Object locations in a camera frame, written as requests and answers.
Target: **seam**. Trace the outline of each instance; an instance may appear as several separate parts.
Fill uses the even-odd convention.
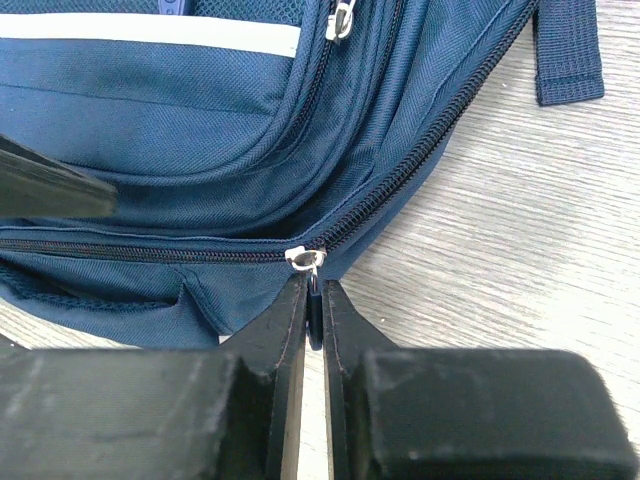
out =
[[[576,82],[583,82],[589,80],[600,81],[601,76],[599,73],[583,73],[579,75],[572,75],[569,77],[558,77],[558,78],[540,78],[538,77],[538,81],[543,84],[569,84]]]
[[[115,100],[120,102],[131,102],[138,103],[143,105],[161,105],[161,106],[169,106],[169,107],[178,107],[178,108],[186,108],[189,110],[199,110],[203,112],[224,112],[224,113],[237,113],[239,115],[249,115],[249,116],[259,116],[259,117],[273,117],[273,115],[268,113],[255,113],[255,112],[243,112],[240,110],[231,110],[224,108],[202,108],[202,107],[193,107],[189,105],[180,105],[178,103],[166,103],[166,102],[154,102],[154,101],[145,101],[145,100],[136,100],[135,98],[125,98],[125,97],[102,97],[100,95],[86,95],[83,93],[75,93],[75,92],[65,92],[62,90],[55,90],[52,88],[39,88],[39,87],[29,87],[26,85],[14,85],[11,83],[0,82],[0,86],[9,87],[9,88],[18,88],[24,90],[34,90],[37,92],[47,92],[47,93],[58,93],[61,95],[70,95],[73,97],[82,97],[82,98],[91,98],[97,100]]]
[[[6,265],[0,265],[0,281],[11,287],[15,293],[24,300],[36,300],[52,305],[81,308],[90,311],[127,312],[169,308],[175,305],[158,301],[112,302],[99,298],[79,298],[46,291],[38,291],[37,279],[32,279],[28,274],[19,272],[18,270]],[[46,279],[42,279],[40,281],[45,285],[49,285],[49,282]]]
[[[378,22],[378,26],[377,26],[377,33],[380,33],[380,25],[382,24],[382,19],[380,19],[380,21]],[[366,47],[370,47],[371,46],[371,42],[372,40],[369,39],[366,42]],[[367,76],[367,78],[365,79],[365,75],[359,75],[358,79],[356,80],[357,85],[354,87],[354,92],[351,95],[350,100],[353,101],[354,98],[360,96],[361,94],[366,94],[366,92],[369,91],[369,89],[371,88],[371,81],[372,81],[372,76],[375,75],[375,68],[372,67],[371,68],[371,74]],[[363,93],[363,85],[366,85],[366,91]],[[265,169],[274,169],[274,168],[278,168],[279,166],[290,162],[293,158],[294,155],[296,155],[298,153],[298,150],[300,149],[300,145],[302,143],[304,143],[304,141],[309,137],[309,129],[311,127],[311,124],[313,123],[313,119],[316,113],[316,109],[318,108],[318,105],[320,103],[320,100],[322,99],[322,95],[326,92],[327,90],[327,85],[326,85],[326,81],[323,80],[322,85],[320,86],[320,90],[317,92],[317,97],[315,99],[315,104],[313,105],[313,111],[309,112],[310,116],[307,119],[307,123],[306,125],[304,125],[303,129],[299,132],[299,134],[297,135],[297,137],[294,137],[294,139],[291,141],[291,143],[289,145],[287,145],[284,149],[280,149],[278,147],[276,147],[275,151],[276,152],[283,152],[283,157],[282,159],[280,159],[279,161],[275,162],[275,163],[271,163],[268,165],[263,165],[263,162],[257,163],[254,166],[252,166],[251,168],[249,168],[248,170],[246,170],[245,172],[243,172],[244,174],[254,174],[254,173],[258,173],[262,170]],[[343,118],[342,119],[342,124],[347,123],[347,118]],[[286,139],[286,137],[289,135],[289,132],[287,132],[285,134],[285,136],[283,137],[283,139]],[[321,162],[319,164],[320,166],[316,169],[316,172],[322,170],[322,166],[323,163]],[[315,178],[315,175],[312,175],[309,179],[309,181],[298,190],[297,193],[294,193],[293,198],[290,199],[287,203],[291,203],[294,200],[299,199],[301,196],[304,196],[304,192],[306,192],[308,189],[306,188],[309,183],[313,182]]]
[[[511,7],[513,3],[514,3],[514,0],[509,0],[496,12],[493,18],[487,23],[486,27],[480,32],[480,34],[476,37],[473,43],[469,46],[469,49],[462,56],[460,61],[451,69],[449,74],[442,80],[442,82],[440,82],[440,85],[438,85],[438,88],[435,90],[435,94],[432,97],[429,108],[425,113],[425,115],[423,115],[423,117],[421,118],[419,125],[425,124],[427,119],[431,116],[431,111],[433,110],[433,107],[436,105],[438,96],[440,96],[440,94],[442,93],[444,86],[447,84],[447,82],[449,82],[452,78],[454,78],[454,76],[460,71],[461,65],[464,64],[464,62],[473,54],[478,44],[487,37],[487,33],[489,32],[489,30],[500,20],[501,17],[504,16],[505,11],[509,7]]]
[[[171,267],[171,269],[184,279],[185,288],[189,290],[189,292],[191,293],[191,296],[195,300],[198,308],[201,310],[201,313],[204,314],[206,317],[208,317],[207,320],[210,321],[211,319],[215,319],[217,322],[219,322],[219,324],[222,325],[222,327],[226,328],[229,332],[233,332],[234,329],[231,328],[231,326],[227,323],[226,320],[221,318],[220,315],[216,315],[213,313],[213,310],[211,309],[211,305],[206,300],[207,296],[205,294],[204,287],[198,275],[193,270],[186,267],[184,264],[180,264],[179,268]],[[189,282],[189,279],[187,279],[187,277],[182,272],[180,272],[180,269],[184,270],[192,277],[192,280],[195,282],[195,285]]]

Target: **fabric strap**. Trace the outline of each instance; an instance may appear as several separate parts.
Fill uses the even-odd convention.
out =
[[[540,106],[604,96],[595,0],[541,0],[534,29]]]

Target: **black tool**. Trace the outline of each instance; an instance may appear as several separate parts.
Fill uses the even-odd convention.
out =
[[[111,215],[116,189],[0,135],[0,217]]]
[[[581,357],[398,348],[338,282],[322,300],[332,478],[635,478]],[[210,351],[5,348],[0,478],[295,479],[306,301],[294,275]]]

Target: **zipper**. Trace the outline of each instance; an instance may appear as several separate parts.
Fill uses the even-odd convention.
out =
[[[191,15],[191,0],[158,0],[160,15]]]
[[[329,6],[330,10],[333,8],[334,3],[335,0],[331,0],[331,5]],[[333,42],[329,41],[328,39],[324,42],[322,53],[320,54],[320,63],[318,64],[318,68],[316,69],[316,73],[313,77],[313,82],[311,82],[311,86],[309,87],[309,94],[302,104],[300,113],[293,121],[291,129],[284,136],[282,145],[289,145],[298,136],[298,133],[300,133],[302,128],[307,124],[307,120],[309,120],[309,117],[313,112],[313,107],[316,104],[316,98],[318,97],[318,92],[320,91],[320,87],[322,86],[324,74],[327,71],[327,64],[329,63],[329,56],[331,55],[332,46]]]
[[[325,38],[333,43],[340,42],[349,35],[353,28],[353,9],[356,6],[356,0],[340,1],[335,11],[329,15],[327,22],[327,32]]]
[[[297,272],[308,274],[309,288],[307,289],[307,336],[312,350],[322,349],[323,314],[322,295],[318,285],[318,269],[324,264],[327,252],[321,248],[307,250],[304,247],[290,248],[284,252],[284,257]]]
[[[505,33],[498,45],[496,45],[484,62],[482,62],[471,77],[465,82],[460,91],[454,96],[449,105],[433,122],[425,135],[423,135],[418,144],[411,150],[404,160],[402,160],[372,192],[343,215],[335,224],[333,224],[333,226],[310,241],[306,246],[297,247],[298,249],[303,248],[306,251],[324,252],[323,257],[326,257],[326,255],[331,254],[331,252],[339,248],[353,235],[355,235],[367,223],[367,221],[376,214],[377,211],[387,205],[403,189],[403,187],[410,182],[419,169],[426,164],[431,154],[453,130],[456,122],[480,90],[484,81],[532,17],[538,7],[538,3],[539,0],[529,1],[524,11],[516,19],[511,28],[509,28]],[[397,29],[399,23],[400,22],[397,21],[394,28]],[[333,42],[331,41],[326,42],[325,49],[323,51],[323,57],[325,60],[322,62],[325,64],[324,67],[326,67],[326,57],[328,57],[328,52],[331,50],[332,43]],[[320,81],[317,83],[314,81],[314,85],[316,85],[314,87],[315,90],[319,88],[320,83]],[[311,92],[307,99],[307,103],[309,98],[314,96],[315,92]],[[93,258],[125,262],[276,263],[288,260],[286,254],[283,254],[282,250],[253,253],[215,252],[208,250],[121,247],[114,245],[13,239],[0,239],[0,249],[14,252],[55,254],[76,258]],[[291,253],[291,251],[289,252],[289,257],[297,258],[297,256]],[[296,250],[296,252],[298,252],[298,254],[302,254],[302,250]],[[316,264],[316,272],[317,268],[319,268],[322,263],[324,263],[324,259],[320,264]],[[298,263],[297,260],[291,264],[296,270],[298,270],[298,268],[296,268],[294,264],[298,267],[302,265],[301,263]]]

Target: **white reflective stripe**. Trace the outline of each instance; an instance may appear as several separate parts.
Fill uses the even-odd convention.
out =
[[[295,57],[300,28],[211,17],[131,13],[0,14],[0,38],[199,45]]]

